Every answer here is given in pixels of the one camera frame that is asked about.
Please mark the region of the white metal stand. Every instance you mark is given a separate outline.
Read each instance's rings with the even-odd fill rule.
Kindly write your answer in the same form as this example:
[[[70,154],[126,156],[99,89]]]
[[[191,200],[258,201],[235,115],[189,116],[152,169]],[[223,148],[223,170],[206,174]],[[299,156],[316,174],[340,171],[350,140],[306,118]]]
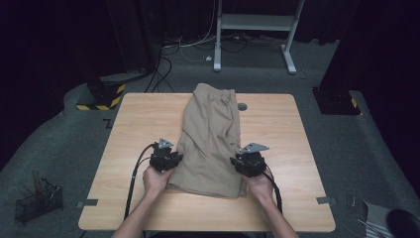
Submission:
[[[217,4],[216,43],[214,50],[213,70],[218,72],[222,69],[221,38],[223,30],[248,30],[287,32],[286,43],[280,46],[287,70],[290,74],[296,74],[297,69],[293,62],[290,48],[300,20],[305,0],[298,0],[295,13],[289,16],[276,15],[250,15],[250,14],[225,14],[223,12],[223,0]]]

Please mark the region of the beige shorts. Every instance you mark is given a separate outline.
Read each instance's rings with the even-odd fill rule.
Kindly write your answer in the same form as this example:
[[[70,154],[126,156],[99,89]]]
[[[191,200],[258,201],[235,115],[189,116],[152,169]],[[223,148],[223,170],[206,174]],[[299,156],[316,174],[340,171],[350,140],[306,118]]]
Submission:
[[[240,148],[240,113],[235,91],[200,83],[183,112],[177,143],[183,159],[168,184],[201,195],[243,196],[246,186],[231,164]]]

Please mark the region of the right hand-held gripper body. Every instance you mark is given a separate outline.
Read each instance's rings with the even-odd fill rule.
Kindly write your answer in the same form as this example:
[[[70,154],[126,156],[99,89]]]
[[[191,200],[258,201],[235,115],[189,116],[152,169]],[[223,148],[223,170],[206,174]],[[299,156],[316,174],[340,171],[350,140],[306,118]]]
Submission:
[[[257,143],[249,143],[241,148],[240,153],[235,155],[235,158],[242,162],[240,166],[235,167],[236,171],[248,178],[261,175],[266,170],[266,163],[261,151],[268,149],[269,146]]]

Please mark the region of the black round object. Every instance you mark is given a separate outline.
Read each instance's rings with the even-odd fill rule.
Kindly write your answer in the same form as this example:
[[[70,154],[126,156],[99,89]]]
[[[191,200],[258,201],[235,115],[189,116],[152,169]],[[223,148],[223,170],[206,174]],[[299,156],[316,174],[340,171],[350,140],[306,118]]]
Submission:
[[[386,224],[395,238],[420,238],[420,218],[406,210],[391,210]]]

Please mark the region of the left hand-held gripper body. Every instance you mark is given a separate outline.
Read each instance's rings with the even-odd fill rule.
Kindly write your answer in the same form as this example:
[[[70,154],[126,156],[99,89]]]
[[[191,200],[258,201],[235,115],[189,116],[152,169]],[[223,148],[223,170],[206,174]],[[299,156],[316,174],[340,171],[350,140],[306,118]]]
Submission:
[[[160,138],[154,144],[154,151],[151,155],[150,165],[162,173],[175,168],[178,165],[178,152],[174,152],[173,144],[166,139]]]

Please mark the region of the person's left hand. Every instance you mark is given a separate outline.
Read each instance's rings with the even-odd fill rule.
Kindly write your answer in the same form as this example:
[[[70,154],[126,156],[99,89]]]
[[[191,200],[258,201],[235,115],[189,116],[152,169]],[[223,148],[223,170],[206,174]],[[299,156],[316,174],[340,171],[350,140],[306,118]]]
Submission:
[[[167,181],[172,173],[173,170],[160,173],[153,167],[148,166],[143,173],[145,194],[151,196],[160,195],[165,190]]]

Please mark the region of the black yellow striped base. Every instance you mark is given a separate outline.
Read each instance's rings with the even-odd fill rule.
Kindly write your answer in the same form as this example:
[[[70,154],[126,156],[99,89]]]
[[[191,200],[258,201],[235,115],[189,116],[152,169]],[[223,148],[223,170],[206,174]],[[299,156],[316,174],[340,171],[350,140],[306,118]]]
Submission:
[[[88,81],[82,87],[76,108],[81,111],[113,110],[120,102],[125,87],[125,84],[107,84],[100,79]]]

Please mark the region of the black curtain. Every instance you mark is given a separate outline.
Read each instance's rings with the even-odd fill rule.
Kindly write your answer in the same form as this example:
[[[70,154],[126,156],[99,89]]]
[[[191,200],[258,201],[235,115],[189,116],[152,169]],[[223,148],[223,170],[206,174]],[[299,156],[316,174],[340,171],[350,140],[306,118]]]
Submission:
[[[57,110],[77,84],[150,74],[158,10],[154,0],[0,0],[0,108]]]

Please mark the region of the person's right hand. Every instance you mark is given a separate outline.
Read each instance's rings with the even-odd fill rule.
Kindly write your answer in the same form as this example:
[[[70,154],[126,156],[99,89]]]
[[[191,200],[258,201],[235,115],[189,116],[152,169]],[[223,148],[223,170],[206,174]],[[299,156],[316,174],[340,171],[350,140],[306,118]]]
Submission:
[[[269,175],[261,174],[254,178],[244,177],[244,180],[246,181],[251,194],[258,202],[263,203],[273,201],[273,186]]]

